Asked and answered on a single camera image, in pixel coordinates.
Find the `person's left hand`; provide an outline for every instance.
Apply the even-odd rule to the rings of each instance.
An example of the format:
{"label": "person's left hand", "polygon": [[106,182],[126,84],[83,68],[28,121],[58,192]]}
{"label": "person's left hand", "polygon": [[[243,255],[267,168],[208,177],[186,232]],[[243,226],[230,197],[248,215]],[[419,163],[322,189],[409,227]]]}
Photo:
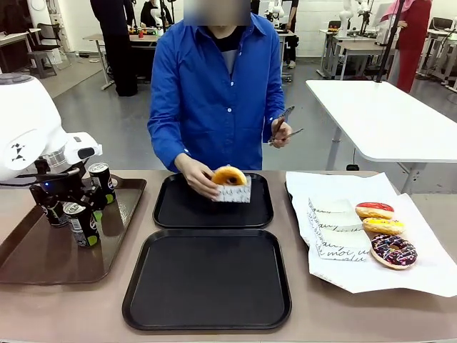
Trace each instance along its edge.
{"label": "person's left hand", "polygon": [[[275,119],[271,124],[271,133],[278,130],[278,119]],[[290,138],[286,138],[289,134],[292,133],[292,128],[286,122],[282,123],[281,127],[279,127],[278,132],[276,133],[275,137],[273,137],[273,146],[275,148],[284,148],[289,142]]]}

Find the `glazed donut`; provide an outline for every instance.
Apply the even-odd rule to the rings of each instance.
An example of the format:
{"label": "glazed donut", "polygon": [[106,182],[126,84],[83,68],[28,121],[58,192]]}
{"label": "glazed donut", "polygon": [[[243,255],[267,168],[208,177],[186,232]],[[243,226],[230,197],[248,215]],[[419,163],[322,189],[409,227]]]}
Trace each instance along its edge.
{"label": "glazed donut", "polygon": [[380,234],[402,234],[405,232],[405,224],[392,219],[365,218],[362,225],[366,231]]}
{"label": "glazed donut", "polygon": [[217,169],[211,181],[226,186],[243,186],[248,183],[243,172],[233,166],[222,166]]}
{"label": "glazed donut", "polygon": [[380,263],[393,269],[409,268],[417,260],[416,248],[410,242],[390,234],[377,234],[371,240],[371,253]]}
{"label": "glazed donut", "polygon": [[362,202],[356,212],[360,218],[393,218],[393,207],[380,202]]}

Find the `can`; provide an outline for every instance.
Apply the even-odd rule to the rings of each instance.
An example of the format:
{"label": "can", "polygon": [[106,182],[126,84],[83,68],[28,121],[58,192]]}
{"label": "can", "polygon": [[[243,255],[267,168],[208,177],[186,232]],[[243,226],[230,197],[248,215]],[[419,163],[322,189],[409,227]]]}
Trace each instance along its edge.
{"label": "can", "polygon": [[111,204],[116,199],[114,192],[113,180],[109,172],[108,164],[99,162],[92,164],[88,169],[91,175],[91,181],[94,186],[99,186],[105,194],[108,204]]}
{"label": "can", "polygon": [[64,206],[55,198],[46,199],[41,205],[44,215],[48,218],[53,227],[62,227],[69,223],[68,217],[64,213]]}
{"label": "can", "polygon": [[64,213],[69,218],[73,237],[80,247],[92,247],[97,244],[100,234],[90,208],[68,202],[64,206]]}

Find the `empty black tray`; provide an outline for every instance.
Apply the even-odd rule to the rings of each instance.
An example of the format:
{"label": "empty black tray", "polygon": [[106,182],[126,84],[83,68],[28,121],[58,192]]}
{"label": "empty black tray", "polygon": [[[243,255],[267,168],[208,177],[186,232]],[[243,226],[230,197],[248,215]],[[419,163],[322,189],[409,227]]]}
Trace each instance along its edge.
{"label": "empty black tray", "polygon": [[273,219],[268,183],[258,174],[251,177],[249,204],[213,202],[188,186],[182,174],[167,177],[154,208],[154,221],[167,229],[259,229]]}
{"label": "empty black tray", "polygon": [[278,240],[258,229],[152,234],[122,304],[140,330],[273,329],[290,311]]}

